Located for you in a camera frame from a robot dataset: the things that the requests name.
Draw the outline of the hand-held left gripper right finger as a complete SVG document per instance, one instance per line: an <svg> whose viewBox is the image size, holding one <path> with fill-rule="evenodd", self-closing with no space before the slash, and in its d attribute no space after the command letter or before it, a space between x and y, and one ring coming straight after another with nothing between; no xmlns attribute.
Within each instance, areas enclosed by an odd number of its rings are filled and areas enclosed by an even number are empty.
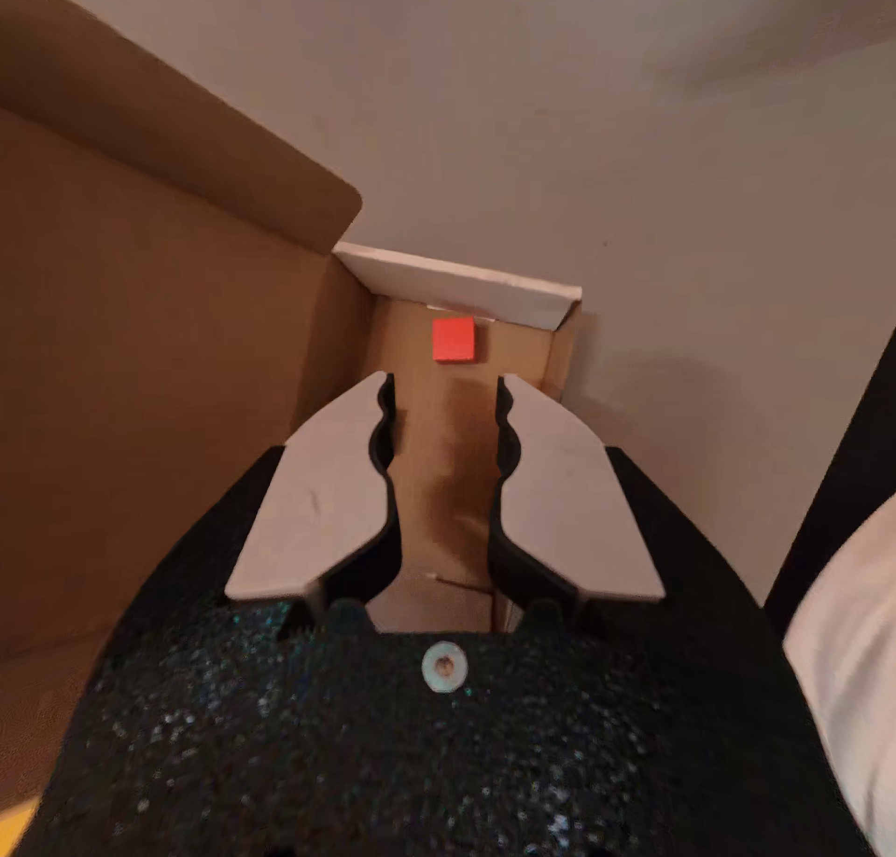
<svg viewBox="0 0 896 857"><path fill-rule="evenodd" d="M657 604L666 589L600 438L515 374L497 381L499 479L487 570L522 609Z"/></svg>

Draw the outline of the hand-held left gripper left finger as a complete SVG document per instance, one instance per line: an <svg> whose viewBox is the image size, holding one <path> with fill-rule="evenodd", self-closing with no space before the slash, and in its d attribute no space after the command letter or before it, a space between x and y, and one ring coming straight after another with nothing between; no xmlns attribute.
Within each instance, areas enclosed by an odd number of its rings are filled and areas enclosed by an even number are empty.
<svg viewBox="0 0 896 857"><path fill-rule="evenodd" d="M401 536L389 467L392 373L377 370L286 441L224 593L234 603L374 600L397 578Z"/></svg>

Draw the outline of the white cardboard box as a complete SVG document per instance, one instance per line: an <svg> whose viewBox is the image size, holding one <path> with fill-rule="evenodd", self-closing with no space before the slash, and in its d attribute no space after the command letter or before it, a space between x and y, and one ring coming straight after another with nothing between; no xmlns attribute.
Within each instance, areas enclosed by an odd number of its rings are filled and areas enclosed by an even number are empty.
<svg viewBox="0 0 896 857"><path fill-rule="evenodd" d="M349 244L361 195L73 0L1 0L2 809L140 585L266 448L396 378L389 630L486 632L497 378L558 400L582 289ZM432 358L472 316L476 360Z"/></svg>

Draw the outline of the red cube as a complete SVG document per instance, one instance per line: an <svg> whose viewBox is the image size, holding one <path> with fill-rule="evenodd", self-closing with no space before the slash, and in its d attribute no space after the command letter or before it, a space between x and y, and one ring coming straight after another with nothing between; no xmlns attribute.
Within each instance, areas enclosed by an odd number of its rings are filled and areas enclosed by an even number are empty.
<svg viewBox="0 0 896 857"><path fill-rule="evenodd" d="M432 358L439 364L476 360L476 322L472 316L440 316L432 321Z"/></svg>

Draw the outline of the yellow plastic bin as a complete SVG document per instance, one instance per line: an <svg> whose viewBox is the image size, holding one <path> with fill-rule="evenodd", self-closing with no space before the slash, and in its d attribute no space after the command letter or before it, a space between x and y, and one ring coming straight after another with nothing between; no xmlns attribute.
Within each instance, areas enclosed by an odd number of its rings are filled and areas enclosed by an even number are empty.
<svg viewBox="0 0 896 857"><path fill-rule="evenodd" d="M40 798L35 797L1 810L1 856L13 853L34 818L39 804Z"/></svg>

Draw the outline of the person's white shirt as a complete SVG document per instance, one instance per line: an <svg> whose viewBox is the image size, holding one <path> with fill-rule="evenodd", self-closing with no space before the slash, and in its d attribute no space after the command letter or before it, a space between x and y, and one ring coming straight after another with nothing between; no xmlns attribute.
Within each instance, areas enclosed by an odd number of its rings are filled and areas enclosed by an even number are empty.
<svg viewBox="0 0 896 857"><path fill-rule="evenodd" d="M895 854L895 498L813 581L783 641L843 798Z"/></svg>

